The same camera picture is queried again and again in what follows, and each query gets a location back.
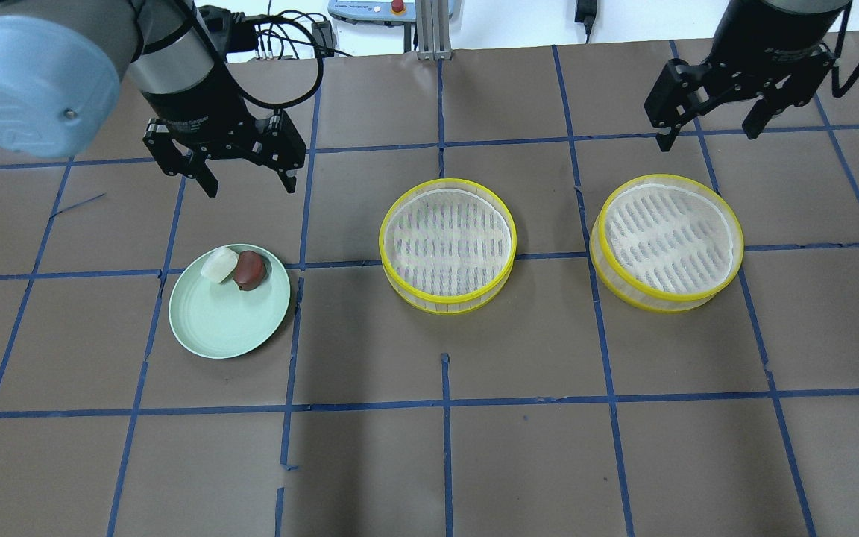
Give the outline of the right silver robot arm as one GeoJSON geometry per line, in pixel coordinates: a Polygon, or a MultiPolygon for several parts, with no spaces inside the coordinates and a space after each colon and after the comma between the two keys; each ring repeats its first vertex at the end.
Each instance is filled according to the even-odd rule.
{"type": "Polygon", "coordinates": [[[705,59],[669,59],[645,99],[659,149],[669,151],[683,126],[726,103],[753,103],[742,129],[756,139],[785,109],[807,105],[826,78],[842,98],[859,81],[859,62],[840,79],[850,11],[849,1],[729,2],[705,59]]]}

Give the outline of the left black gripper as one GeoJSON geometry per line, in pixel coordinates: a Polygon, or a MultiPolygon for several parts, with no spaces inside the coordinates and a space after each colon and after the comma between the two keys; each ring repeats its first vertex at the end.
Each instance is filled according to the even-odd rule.
{"type": "Polygon", "coordinates": [[[185,174],[215,198],[219,182],[207,160],[248,160],[275,170],[286,193],[295,193],[306,143],[283,109],[259,118],[241,96],[223,89],[141,95],[154,111],[142,140],[164,172],[185,174]]]}

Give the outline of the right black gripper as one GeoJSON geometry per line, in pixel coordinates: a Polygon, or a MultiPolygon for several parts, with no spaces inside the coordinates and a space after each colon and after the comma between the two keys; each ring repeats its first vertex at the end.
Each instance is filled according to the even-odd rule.
{"type": "Polygon", "coordinates": [[[800,54],[716,45],[701,63],[668,59],[644,99],[644,111],[657,129],[659,150],[668,152],[682,127],[696,116],[727,103],[750,101],[743,132],[754,140],[784,109],[807,105],[836,65],[837,55],[824,43],[800,54]]]}

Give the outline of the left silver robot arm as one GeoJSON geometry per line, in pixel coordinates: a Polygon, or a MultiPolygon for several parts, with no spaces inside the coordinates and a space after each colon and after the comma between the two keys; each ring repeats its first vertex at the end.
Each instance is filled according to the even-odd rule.
{"type": "Polygon", "coordinates": [[[209,197],[211,160],[246,160],[294,192],[306,143],[282,103],[249,95],[227,67],[258,47],[262,17],[192,1],[0,1],[0,148],[74,157],[132,79],[153,110],[142,141],[167,175],[209,197]]]}

